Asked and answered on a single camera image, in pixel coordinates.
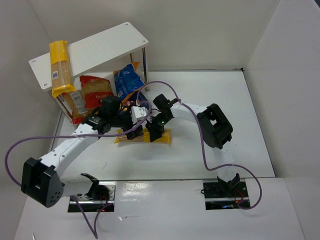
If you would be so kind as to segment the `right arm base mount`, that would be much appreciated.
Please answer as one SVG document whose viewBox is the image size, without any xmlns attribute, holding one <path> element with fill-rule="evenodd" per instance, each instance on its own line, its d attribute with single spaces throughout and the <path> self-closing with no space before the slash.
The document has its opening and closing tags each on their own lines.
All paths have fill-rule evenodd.
<svg viewBox="0 0 320 240">
<path fill-rule="evenodd" d="M 204 195 L 205 209 L 208 210 L 228 210 L 251 206 L 247 185 L 241 181 L 230 193 L 223 193 L 218 181 L 204 181 L 203 189 L 200 191 Z"/>
</svg>

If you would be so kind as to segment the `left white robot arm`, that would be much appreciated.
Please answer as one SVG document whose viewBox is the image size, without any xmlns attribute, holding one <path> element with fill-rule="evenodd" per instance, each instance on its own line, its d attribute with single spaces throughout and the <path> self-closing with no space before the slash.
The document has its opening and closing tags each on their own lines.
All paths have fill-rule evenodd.
<svg viewBox="0 0 320 240">
<path fill-rule="evenodd" d="M 61 177 L 86 148 L 111 128 L 121 128 L 129 140 L 142 134 L 141 123 L 147 117 L 147 108 L 137 105 L 124 109 L 121 106 L 118 97 L 107 96 L 102 105 L 85 117 L 73 134 L 55 149 L 39 159 L 29 158 L 23 165 L 21 191 L 47 208 L 64 196 L 82 193 L 93 199 L 99 192 L 104 192 L 100 181 L 88 173 L 81 173 L 73 180 L 62 180 Z"/>
</svg>

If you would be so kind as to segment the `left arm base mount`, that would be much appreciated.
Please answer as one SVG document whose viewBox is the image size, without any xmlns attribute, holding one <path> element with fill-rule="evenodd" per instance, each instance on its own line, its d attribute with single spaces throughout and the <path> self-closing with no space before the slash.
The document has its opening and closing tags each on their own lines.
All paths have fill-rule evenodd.
<svg viewBox="0 0 320 240">
<path fill-rule="evenodd" d="M 78 201 L 85 213 L 114 212 L 117 183 L 115 181 L 101 181 L 94 196 L 77 193 L 73 197 Z"/>
</svg>

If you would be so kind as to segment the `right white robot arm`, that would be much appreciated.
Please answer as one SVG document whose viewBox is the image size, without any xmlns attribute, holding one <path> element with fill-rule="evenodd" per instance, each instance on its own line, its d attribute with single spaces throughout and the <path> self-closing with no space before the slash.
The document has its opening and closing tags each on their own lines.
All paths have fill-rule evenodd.
<svg viewBox="0 0 320 240">
<path fill-rule="evenodd" d="M 219 165 L 218 188 L 222 196 L 230 197 L 240 183 L 240 175 L 232 168 L 234 157 L 231 153 L 233 127 L 221 110 L 213 103 L 209 106 L 198 106 L 180 102 L 178 99 L 168 100 L 163 94 L 153 100 L 160 113 L 146 122 L 150 141 L 162 137 L 165 124 L 171 119 L 184 119 L 197 124 L 201 142 L 213 151 L 214 159 Z"/>
</svg>

